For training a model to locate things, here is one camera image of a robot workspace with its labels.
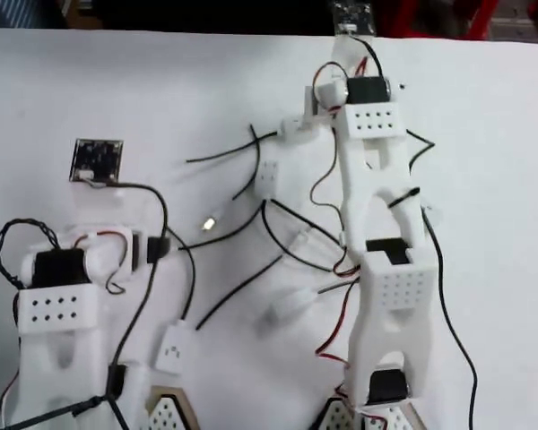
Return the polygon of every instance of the white connector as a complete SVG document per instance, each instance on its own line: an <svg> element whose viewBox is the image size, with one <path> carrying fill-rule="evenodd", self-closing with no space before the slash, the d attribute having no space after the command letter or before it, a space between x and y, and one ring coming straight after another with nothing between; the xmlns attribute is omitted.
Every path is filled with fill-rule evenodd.
<svg viewBox="0 0 538 430"><path fill-rule="evenodd" d="M165 330L155 359L155 368L167 374L181 374L186 354L187 328L184 322L171 324Z"/></svg>
<svg viewBox="0 0 538 430"><path fill-rule="evenodd" d="M286 323L299 317L317 300L318 293L311 288L299 288L277 298L267 309L271 323Z"/></svg>
<svg viewBox="0 0 538 430"><path fill-rule="evenodd" d="M305 116L288 116L281 122L279 135L285 143L305 143L317 138L318 124Z"/></svg>
<svg viewBox="0 0 538 430"><path fill-rule="evenodd" d="M221 222L223 217L225 216L225 213L227 212L229 206L231 204L231 201L224 202L220 204L218 207L216 207L204 220L204 222L199 226L202 232L205 234L213 230L218 226L218 224Z"/></svg>

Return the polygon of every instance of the white 3d-printed bracket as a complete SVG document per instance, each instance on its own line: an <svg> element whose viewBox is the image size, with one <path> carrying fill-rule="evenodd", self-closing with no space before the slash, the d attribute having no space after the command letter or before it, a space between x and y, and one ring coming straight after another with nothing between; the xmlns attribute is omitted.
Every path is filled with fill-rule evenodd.
<svg viewBox="0 0 538 430"><path fill-rule="evenodd" d="M49 412L60 400L71 404L102 395L108 343L100 324L101 289L94 284L24 289L19 303L20 379L10 422ZM110 428L110 413L102 404L76 422L82 429Z"/></svg>
<svg viewBox="0 0 538 430"><path fill-rule="evenodd" d="M391 210L409 246L409 263L392 264L385 252L368 252L366 246L371 200L380 197L388 205L415 187L398 105L345 105L334 127L343 179L346 243L361 267L360 310L350 338L346 384L351 403L363 408L369 399L371 375L381 369L381 360L394 352L403 354L403 365L382 368L402 368L409 398L421 394L430 353L428 317L437 268L425 245L418 196Z"/></svg>

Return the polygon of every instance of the white plastic part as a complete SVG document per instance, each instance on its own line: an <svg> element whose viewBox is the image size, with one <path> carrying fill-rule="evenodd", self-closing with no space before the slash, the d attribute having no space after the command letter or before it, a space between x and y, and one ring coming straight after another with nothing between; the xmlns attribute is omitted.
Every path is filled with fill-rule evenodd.
<svg viewBox="0 0 538 430"><path fill-rule="evenodd" d="M285 143L312 142L317 138L318 126L310 118L290 116L282 120L279 135Z"/></svg>
<svg viewBox="0 0 538 430"><path fill-rule="evenodd" d="M19 389L10 423L49 412L52 405L61 407L104 393L108 339L100 324L100 298L96 297L99 291L85 284L20 292ZM102 403L75 421L83 430L111 428L111 411ZM33 428L60 427L53 421L46 427Z"/></svg>
<svg viewBox="0 0 538 430"><path fill-rule="evenodd" d="M21 335L90 329L99 323L100 289L94 284L20 291Z"/></svg>
<svg viewBox="0 0 538 430"><path fill-rule="evenodd" d="M149 421L148 430L186 430L175 401L167 397L160 399Z"/></svg>
<svg viewBox="0 0 538 430"><path fill-rule="evenodd" d="M318 294L310 288L293 290L271 303L267 317L272 323L284 323L300 316L317 300Z"/></svg>
<svg viewBox="0 0 538 430"><path fill-rule="evenodd" d="M334 120L343 179L342 214L351 258L360 263L360 310L349 343L347 392L368 409L370 376L380 368L401 368L409 397L424 387L431 344L430 300L437 266L425 240L419 196L392 210L410 247L408 264L393 265L384 252L368 252L366 218L379 197L388 205L415 187L408 168L406 127L394 102L346 105ZM368 151L378 158L375 168ZM380 362L402 353L403 364Z"/></svg>
<svg viewBox="0 0 538 430"><path fill-rule="evenodd" d="M36 253L26 254L22 259L22 266L20 268L20 280L24 285L32 284L32 277L34 276L34 262L36 261Z"/></svg>
<svg viewBox="0 0 538 430"><path fill-rule="evenodd" d="M318 430L384 430L385 423L371 416L384 418L386 430L417 430L400 408L375 408L367 415L369 417L358 415L354 419L347 406L341 400L335 400L329 404ZM363 418L364 426L361 426L360 420Z"/></svg>
<svg viewBox="0 0 538 430"><path fill-rule="evenodd" d="M378 139L406 135L397 103L346 105L337 115L338 133L351 139Z"/></svg>
<svg viewBox="0 0 538 430"><path fill-rule="evenodd" d="M279 163L265 159L259 164L255 178L255 194L262 200L275 198L279 188Z"/></svg>
<svg viewBox="0 0 538 430"><path fill-rule="evenodd" d="M151 374L147 365L139 363L125 363L125 365L127 366L126 378L117 405L129 428L135 429L147 423L147 413L143 412L145 401L151 391ZM121 429L115 418L114 428Z"/></svg>
<svg viewBox="0 0 538 430"><path fill-rule="evenodd" d="M344 77L326 85L319 85L315 93L317 94L319 107L325 111L344 105L349 95Z"/></svg>
<svg viewBox="0 0 538 430"><path fill-rule="evenodd" d="M161 339L155 359L155 368L167 374L181 374L183 357L186 354L187 329L178 322L168 326Z"/></svg>

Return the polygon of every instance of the red wire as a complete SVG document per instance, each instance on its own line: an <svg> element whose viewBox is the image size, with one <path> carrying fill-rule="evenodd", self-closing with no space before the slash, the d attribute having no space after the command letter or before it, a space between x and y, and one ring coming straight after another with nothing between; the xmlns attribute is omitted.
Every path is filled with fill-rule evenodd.
<svg viewBox="0 0 538 430"><path fill-rule="evenodd" d="M121 238L123 238L126 243L127 243L127 237L126 235L124 235L123 233L120 233L119 231L113 231L113 230L101 230L99 232L96 233L96 236L108 236L108 235L113 235L113 236L120 236ZM76 241L74 242L74 248L77 248L78 245L80 244L80 242L82 242L84 239L87 239L88 238L88 235L81 235L80 237L78 237L76 239Z"/></svg>
<svg viewBox="0 0 538 430"><path fill-rule="evenodd" d="M343 326L344 316L345 316L345 313L346 313L346 310L347 310L347 303L349 302L349 294L351 293L352 287L355 285L357 280L359 280L359 278L357 278L355 281L353 281L353 283L349 286L349 288L347 288L347 292L344 294L343 306L341 307L341 314L339 315L339 319L337 320L337 324L335 325L335 327L333 329L333 332L328 337L328 339L325 340L325 342L323 342L323 344L319 348L315 349L315 354L317 356L325 357L325 358L331 358L331 359L337 360L337 361L342 361L346 365L349 364L346 360L343 360L342 358L339 359L339 357L337 357L337 356L332 356L330 354L324 354L324 351L327 348L329 348L329 346L333 343L333 341L335 340L335 338L339 334L339 331L340 331L341 327Z"/></svg>
<svg viewBox="0 0 538 430"><path fill-rule="evenodd" d="M366 418L368 419L377 419L381 422L383 422L383 430L387 430L388 428L388 421L386 420L386 418L383 418L383 417L379 417L378 415L367 415L367 414L363 414Z"/></svg>
<svg viewBox="0 0 538 430"><path fill-rule="evenodd" d="M329 65L334 65L335 67L338 67L339 69L341 69L341 71L343 72L344 74L344 77L345 79L348 81L349 80L349 75L347 74L347 72L344 70L344 68L339 64L337 63L336 61L327 61L326 63L324 63L323 65L321 65L317 71L315 72L315 75L313 76L313 84L312 84L312 92L313 92L313 98L315 99L315 101L317 102L317 104L322 107L324 110L327 110L327 111L330 111L330 109L336 109L336 108L340 108L340 107L337 107L337 106L333 106L333 107L325 107L321 104L321 101L318 99L317 97L317 92L316 92L316 87L315 85L317 85L317 79L319 77L319 74L321 74L321 72L323 72L323 70L329 66Z"/></svg>
<svg viewBox="0 0 538 430"><path fill-rule="evenodd" d="M354 274L356 274L359 270L360 270L360 265L356 265L355 267L353 267L352 269L349 269L347 271L337 271L337 269L339 268L339 266L341 265L341 263L344 261L344 258L347 256L347 247L344 246L343 247L343 256L341 257L341 260L339 260L338 262L336 262L333 266L333 273L335 275L337 275L339 278L349 278L351 276L353 276Z"/></svg>
<svg viewBox="0 0 538 430"><path fill-rule="evenodd" d="M321 354L317 354L317 357L329 358L330 360L338 361L340 363L343 363L345 366L349 366L349 362L347 360L345 360L344 358L340 358L340 357L335 356L333 354L327 354L326 352L322 352Z"/></svg>
<svg viewBox="0 0 538 430"><path fill-rule="evenodd" d="M365 70L367 70L367 61L369 58L367 56L364 56L362 60L360 60L359 65L357 66L357 70L355 70L355 77L362 76L365 74Z"/></svg>

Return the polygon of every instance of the hole pattern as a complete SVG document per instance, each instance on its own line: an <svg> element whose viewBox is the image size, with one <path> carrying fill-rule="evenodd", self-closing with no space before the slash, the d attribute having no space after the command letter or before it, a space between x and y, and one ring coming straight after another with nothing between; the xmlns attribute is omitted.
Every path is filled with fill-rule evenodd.
<svg viewBox="0 0 538 430"><path fill-rule="evenodd" d="M75 303L75 302L78 301L78 297L74 296L74 297L72 297L70 300L71 300L73 303ZM63 297L59 297L59 298L57 299L57 302L58 302L60 305L62 305L62 304L65 302L65 300L64 300ZM51 299L51 298L46 298L45 300L43 300L42 303L40 303L40 301L38 301L38 300L33 300L33 301L32 301L32 306L37 307L38 309L40 309L42 305L44 305L44 306L50 306L51 304L52 304L52 299ZM71 317L71 318L76 318L77 316L78 316L78 314L77 314L76 312L72 312L72 313L70 314L70 317ZM57 319L58 319L58 320L63 320L65 317L66 317L66 315L65 315L64 313L60 313L60 314L57 315ZM47 315L44 316L44 320L45 320L45 321L50 321L50 318L51 318L51 317L50 317L49 314L47 314ZM34 323L34 322L37 322L38 319L39 319L39 318L38 318L38 316L36 316L36 315L33 315L33 316L31 317L31 320L32 320L33 323Z"/></svg>
<svg viewBox="0 0 538 430"><path fill-rule="evenodd" d="M383 275L381 304L390 309L414 308L424 298L426 276L424 272Z"/></svg>
<svg viewBox="0 0 538 430"><path fill-rule="evenodd" d="M183 422L180 421L173 400L162 399L152 412L149 426L143 426L140 430L177 430L184 428Z"/></svg>

